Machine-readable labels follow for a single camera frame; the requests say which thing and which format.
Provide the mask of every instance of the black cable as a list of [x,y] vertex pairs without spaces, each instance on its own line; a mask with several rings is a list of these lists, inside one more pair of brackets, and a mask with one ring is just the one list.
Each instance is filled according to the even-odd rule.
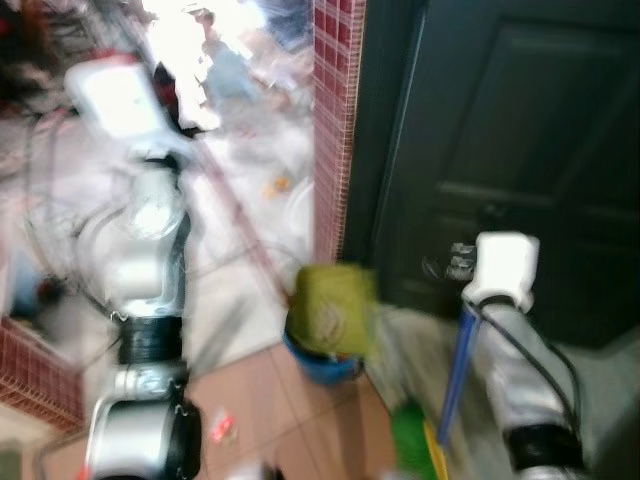
[[582,389],[580,386],[580,377],[578,376],[578,371],[576,370],[576,367],[571,362],[571,360],[569,360],[569,358],[558,347],[556,347],[551,342],[547,342],[544,338],[542,339],[542,341],[545,343],[545,346],[551,351],[551,353],[553,353],[562,363],[564,363],[564,366],[567,367],[567,370],[569,371],[569,376],[571,377],[571,384],[573,388],[573,414],[576,418],[578,426],[580,426],[582,424]]
[[87,371],[89,369],[89,367],[91,367],[98,360],[100,360],[107,353],[109,353],[109,350],[111,350],[113,347],[115,347],[118,344],[118,342],[120,342],[120,340],[122,340],[122,335],[118,335],[115,338],[115,340],[113,342],[111,342],[109,345],[107,345],[107,347],[104,350],[102,350],[100,353],[95,355],[91,360],[89,360],[87,363],[85,363],[82,367],[80,367],[80,369],[78,370],[78,373],[84,373],[85,371]]
[[[575,405],[572,406],[564,390],[558,384],[558,382],[553,377],[553,375],[549,373],[549,371],[529,352],[529,350],[525,348],[524,345],[522,345],[522,343],[520,343],[513,335],[511,335],[511,333],[509,333],[509,331],[507,331],[502,325],[496,322],[493,318],[483,313],[480,310],[480,308],[477,307],[477,305],[467,302],[465,304],[465,307],[468,308],[476,316],[476,318],[480,319],[483,322],[486,322],[494,330],[496,330],[505,340],[507,340],[518,351],[518,353],[520,353],[525,358],[525,360],[533,368],[536,369],[536,371],[542,376],[542,378],[544,378],[544,380],[549,384],[553,392],[558,397],[558,400],[562,404],[565,418],[567,420],[567,423],[571,427],[571,430],[578,438],[580,438],[580,417],[579,417],[579,414],[577,414],[577,411],[579,410],[578,404],[580,402],[580,389],[578,388],[578,390],[575,390],[575,387],[574,387],[574,404]],[[566,360],[568,364],[571,364],[569,359],[566,358],[564,354],[561,354],[561,355],[562,357],[564,357],[564,360],[560,356],[558,358],[563,363],[565,363],[565,360]],[[578,376],[573,364],[571,364],[571,368],[569,368],[568,366],[567,368],[569,369],[569,374],[572,378],[572,383],[574,383],[574,385],[578,384]]]

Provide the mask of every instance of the blue mop handle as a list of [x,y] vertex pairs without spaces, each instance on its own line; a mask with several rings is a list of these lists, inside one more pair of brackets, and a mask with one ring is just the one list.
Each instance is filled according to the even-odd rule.
[[473,352],[473,343],[478,331],[479,321],[468,309],[464,308],[460,315],[460,330],[456,339],[456,349],[453,357],[453,365],[449,372],[447,393],[444,405],[442,406],[442,416],[438,425],[436,440],[438,445],[445,447],[449,441],[449,432],[453,418],[458,409],[458,402],[462,395],[462,389],[467,375],[469,358]]

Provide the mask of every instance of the wire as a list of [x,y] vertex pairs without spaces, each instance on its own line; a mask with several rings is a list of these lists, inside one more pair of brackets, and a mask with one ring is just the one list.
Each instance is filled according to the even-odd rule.
[[[100,220],[100,223],[98,224],[100,226],[99,229],[102,229],[102,227],[104,227],[111,218],[113,218],[115,215],[117,215],[120,211],[122,211],[122,209],[117,209],[114,212],[110,212],[105,218],[102,218]],[[80,228],[78,229],[78,231],[76,232],[76,234],[74,235],[74,240],[75,240],[75,248],[73,248],[73,252],[74,252],[74,272],[75,272],[75,277],[76,277],[76,286],[77,286],[77,290],[78,293],[80,293],[85,299],[87,299],[87,301],[91,304],[91,306],[98,312],[100,313],[102,316],[107,317],[107,318],[111,318],[111,314],[113,312],[113,309],[110,308],[108,305],[106,305],[104,302],[101,302],[100,300],[98,300],[98,298],[91,293],[91,289],[89,287],[89,285],[87,284],[87,282],[84,280],[84,276],[82,274],[82,266],[81,266],[81,261],[80,261],[80,251],[82,250],[80,248],[80,237],[82,235],[82,233],[84,232],[84,229],[86,228],[86,226],[89,224],[90,220],[86,220],[83,225],[80,226]],[[95,238],[95,235],[97,235],[97,232],[92,232],[93,236],[92,238]]]
[[89,360],[87,363],[85,363],[82,367],[80,367],[80,369],[78,370],[78,373],[84,373],[86,372],[89,367],[91,367],[92,365],[94,365],[98,360],[100,360],[102,357],[104,357],[107,353],[109,353],[109,351],[115,347],[120,340],[122,340],[122,335],[118,335],[115,340],[113,342],[111,342],[109,345],[107,345],[107,347],[102,350],[100,353],[96,354],[91,360]]
[[[113,220],[115,217],[120,215],[123,211],[124,211],[124,207],[113,209],[111,212],[107,213],[104,217],[102,217],[98,222],[96,222],[96,224],[94,225],[93,229],[90,232],[90,240],[88,242],[87,241],[83,242],[85,243],[85,245],[87,245],[88,243],[86,250],[88,250],[90,257],[93,257],[93,254],[91,252],[93,251],[93,246],[96,243],[96,237],[98,236],[98,234],[102,231],[103,228],[105,228],[109,224],[111,220]],[[84,277],[82,274],[83,269],[82,269],[82,261],[80,259],[80,252],[85,251],[85,248],[82,248],[82,246],[80,245],[81,237],[85,233],[87,226],[91,223],[93,218],[95,218],[96,215],[98,215],[99,213],[100,212],[98,211],[98,212],[94,212],[93,214],[90,214],[84,220],[84,222],[82,222],[82,224],[78,226],[78,228],[72,233],[72,238],[75,240],[75,248],[73,249],[75,253],[73,271],[76,273],[76,275],[79,278],[78,283],[87,283],[82,280]]]
[[553,375],[549,373],[549,371],[531,354],[531,352],[529,352],[529,350],[527,350],[524,347],[524,345],[522,345],[522,343],[520,343],[513,335],[511,335],[511,333],[509,333],[502,325],[496,322],[493,318],[483,313],[480,310],[480,308],[477,307],[477,305],[465,302],[465,306],[476,316],[476,318],[480,319],[483,322],[488,323],[505,340],[507,340],[518,351],[518,353],[520,353],[525,358],[525,360],[529,364],[531,364],[531,366],[535,368],[536,371],[544,378],[544,380],[549,384],[551,389],[554,391],[554,393],[558,397],[558,400],[562,404],[565,418],[567,420],[567,423],[571,427],[571,430],[578,438],[580,438],[580,413],[579,413],[580,388],[579,388],[578,374],[576,372],[575,366],[569,361],[569,359],[563,353],[559,352],[559,350],[556,347],[551,347],[551,352],[554,353],[562,361],[562,363],[564,363],[567,366],[567,369],[569,370],[569,374],[571,376],[571,381],[574,389],[573,391],[574,405],[573,406],[571,405],[571,402],[569,402],[567,395],[565,394],[562,387],[558,384],[556,379],[553,377]]
[[36,256],[39,258],[40,262],[43,264],[45,269],[47,269],[49,273],[54,277],[60,278],[56,275],[54,268],[49,262],[49,259],[47,258],[46,254],[44,253],[42,244],[40,243],[40,240],[37,237],[37,234],[34,229],[33,218],[31,216],[31,205],[29,205],[29,202],[31,199],[31,187],[32,187],[31,186],[31,169],[32,169],[32,163],[33,163],[33,136],[34,136],[36,127],[38,126],[38,123],[44,116],[45,114],[43,113],[34,113],[32,117],[29,119],[29,124],[27,125],[27,136],[26,136],[25,147],[24,147],[25,148],[24,155],[26,160],[25,172],[24,172],[24,177],[25,177],[24,197],[25,197],[25,201],[27,202],[27,205],[26,205],[27,229],[30,230],[30,232],[27,232],[27,236],[31,237],[29,240],[31,241],[32,246],[34,247]]
[[[49,130],[49,138],[48,138],[48,152],[49,152],[49,162],[48,162],[48,168],[49,171],[48,173],[48,177],[49,177],[49,182],[47,182],[47,185],[49,186],[49,201],[46,202],[47,208],[46,208],[46,213],[45,213],[45,221],[48,225],[53,225],[53,191],[52,191],[52,187],[53,187],[53,178],[55,175],[55,170],[56,170],[56,142],[57,142],[57,138],[58,138],[58,130],[60,129],[60,127],[62,126],[62,124],[65,122],[65,120],[67,120],[67,118],[69,118],[69,116],[72,114],[74,109],[72,108],[66,108],[62,111],[62,113],[60,114],[60,116],[55,120],[55,122],[53,123],[53,125],[51,126],[51,130]],[[56,235],[53,236],[53,247],[55,248],[56,251],[62,251],[62,249],[60,248],[60,245],[58,243],[58,240],[56,238]]]

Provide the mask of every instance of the clutter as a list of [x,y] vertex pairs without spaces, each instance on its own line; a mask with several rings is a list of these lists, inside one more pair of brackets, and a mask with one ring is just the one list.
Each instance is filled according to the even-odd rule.
[[266,17],[266,29],[283,48],[293,51],[311,41],[310,0],[255,0],[255,3]]
[[13,252],[11,264],[13,303],[9,313],[12,317],[32,319],[46,305],[62,297],[62,282],[38,271],[24,252]]
[[278,177],[274,182],[274,187],[280,193],[286,192],[291,187],[291,182],[287,177]]
[[253,83],[245,60],[221,40],[209,40],[208,51],[212,64],[207,71],[206,90],[217,109],[229,98],[244,98],[257,102],[260,89]]
[[220,409],[213,416],[209,429],[209,440],[215,444],[227,444],[238,437],[235,421],[226,410]]
[[280,111],[308,112],[313,103],[313,49],[291,55],[274,49],[251,62],[252,75]]
[[83,467],[76,475],[76,480],[89,480],[91,478],[89,467]]

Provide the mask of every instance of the red tile wall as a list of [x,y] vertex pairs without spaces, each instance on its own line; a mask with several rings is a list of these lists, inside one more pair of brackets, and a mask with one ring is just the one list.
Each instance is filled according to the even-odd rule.
[[366,0],[315,0],[315,257],[342,247]]
[[0,320],[0,403],[62,431],[83,424],[82,375],[7,317]]

